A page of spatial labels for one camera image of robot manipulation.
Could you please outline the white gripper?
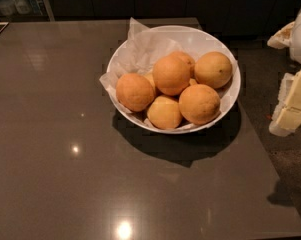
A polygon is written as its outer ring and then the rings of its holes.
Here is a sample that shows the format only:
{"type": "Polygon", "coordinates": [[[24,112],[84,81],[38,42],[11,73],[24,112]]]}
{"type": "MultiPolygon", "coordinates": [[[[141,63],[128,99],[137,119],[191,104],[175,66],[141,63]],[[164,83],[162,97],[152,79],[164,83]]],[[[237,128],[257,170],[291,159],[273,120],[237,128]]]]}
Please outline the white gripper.
{"type": "MultiPolygon", "coordinates": [[[[295,22],[278,30],[267,41],[269,47],[289,47],[292,60],[301,64],[301,13],[295,22]]],[[[272,115],[269,131],[276,136],[286,137],[301,126],[301,70],[295,75],[286,73],[281,81],[278,104],[272,115]]]]}

